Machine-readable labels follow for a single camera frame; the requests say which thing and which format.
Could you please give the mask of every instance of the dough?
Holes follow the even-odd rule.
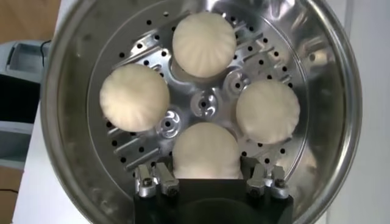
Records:
[[[159,73],[130,64],[115,69],[100,90],[104,116],[125,131],[146,131],[156,125],[169,106],[169,90]]]
[[[236,44],[233,27],[221,15],[209,12],[183,19],[172,42],[180,67],[200,78],[222,72],[233,60]]]
[[[176,178],[242,177],[236,139],[216,124],[204,122],[186,129],[177,138],[172,155]]]
[[[273,144],[291,137],[299,120],[298,98],[275,80],[250,84],[239,96],[236,117],[241,130],[256,142]]]

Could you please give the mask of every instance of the white countertop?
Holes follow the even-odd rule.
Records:
[[[64,14],[75,1],[76,0],[62,0],[56,27],[59,26]],[[330,212],[328,211],[325,213],[317,224],[369,223],[369,220],[373,220],[371,214],[375,214],[376,219],[374,220],[379,221],[372,223],[390,223],[385,222],[386,219],[390,220],[388,214],[390,212],[387,212],[387,207],[385,206],[386,201],[390,201],[389,196],[382,197],[383,199],[381,199],[379,196],[384,192],[384,189],[378,186],[375,187],[375,191],[371,191],[370,187],[372,186],[369,185],[370,183],[375,182],[371,175],[373,173],[376,173],[377,176],[388,176],[386,169],[379,167],[378,163],[385,163],[390,157],[390,140],[388,137],[386,138],[386,135],[390,133],[390,123],[389,119],[383,120],[381,118],[382,116],[386,116],[390,111],[390,101],[385,100],[386,96],[390,96],[390,88],[386,88],[386,85],[390,85],[390,75],[388,74],[389,72],[386,72],[388,69],[386,68],[387,58],[385,53],[387,52],[380,48],[380,43],[387,43],[387,48],[389,48],[390,44],[385,40],[385,35],[373,37],[373,33],[383,32],[384,34],[389,34],[390,30],[388,28],[389,26],[386,24],[384,24],[384,27],[381,27],[381,29],[378,29],[378,26],[375,26],[375,17],[367,16],[366,13],[371,12],[371,15],[375,15],[376,12],[379,12],[380,14],[378,16],[383,17],[380,18],[383,22],[390,21],[390,15],[386,11],[390,9],[390,2],[386,0],[370,1],[370,5],[366,5],[369,1],[364,0],[357,0],[355,3],[353,3],[353,0],[328,0],[328,2],[334,8],[342,23],[349,23],[348,16],[346,19],[346,12],[349,14],[349,10],[347,10],[346,7],[347,2],[350,4],[349,8],[357,8],[358,10],[358,13],[353,13],[352,30],[351,27],[348,27],[347,31],[351,30],[351,42],[360,67],[365,107],[361,141],[353,169],[346,184],[342,188],[341,193],[332,204]],[[355,27],[360,23],[365,23],[365,25],[369,26],[368,29],[370,32],[365,32],[361,26],[360,29],[359,27]],[[377,48],[369,47],[369,43],[372,40],[379,41],[375,44]],[[381,57],[380,62],[375,63],[371,55],[365,54],[366,51],[379,53]],[[376,75],[374,79],[369,76],[371,75],[371,71],[376,71],[375,74],[372,74]],[[376,111],[369,110],[370,108],[376,107],[379,107]],[[385,152],[385,156],[381,156],[381,152],[378,148],[387,151]],[[367,206],[363,206],[365,201],[369,201],[371,205],[379,205],[376,203],[378,200],[381,202],[382,207],[376,208],[375,206],[371,206],[370,208],[367,208]],[[73,206],[72,202],[63,191],[50,165],[48,154],[46,153],[46,148],[44,146],[39,109],[35,119],[30,149],[24,167],[24,175],[19,189],[13,223],[89,223],[77,208]]]

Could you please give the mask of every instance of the stainless steel pot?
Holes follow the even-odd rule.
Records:
[[[175,63],[173,30],[190,13],[220,13],[236,30],[232,64],[212,80],[188,76]],[[126,133],[99,107],[113,68],[143,63],[171,91],[171,107],[154,130]],[[231,113],[242,87],[279,79],[301,106],[291,139],[248,141]],[[132,223],[137,164],[154,165],[175,137],[198,121],[228,128],[243,155],[286,170],[295,223],[313,223],[339,191],[361,126],[361,87],[350,44],[328,5],[316,0],[85,0],[68,15],[52,45],[41,103],[52,165],[71,200],[93,223]]]

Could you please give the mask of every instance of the metal bracket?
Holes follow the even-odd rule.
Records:
[[[264,177],[266,176],[266,170],[260,163],[256,164],[252,178],[246,181],[247,193],[252,197],[260,197],[264,194],[266,187]]]
[[[135,170],[135,189],[141,198],[151,198],[156,195],[156,184],[146,165],[139,165]]]
[[[164,163],[156,164],[155,174],[163,194],[173,197],[179,193],[179,180],[173,177]]]

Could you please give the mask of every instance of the screw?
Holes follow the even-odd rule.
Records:
[[[275,187],[285,187],[286,186],[286,182],[283,180],[283,179],[276,179],[275,180]]]
[[[152,179],[151,178],[145,178],[143,181],[142,181],[142,185],[143,186],[146,186],[146,187],[148,187],[148,186],[151,186],[153,184],[153,181],[152,181]]]
[[[169,196],[169,197],[175,197],[176,195],[177,195],[177,193],[179,193],[176,189],[174,189],[174,188],[170,188],[170,189],[168,189],[168,191],[167,191],[167,195]]]

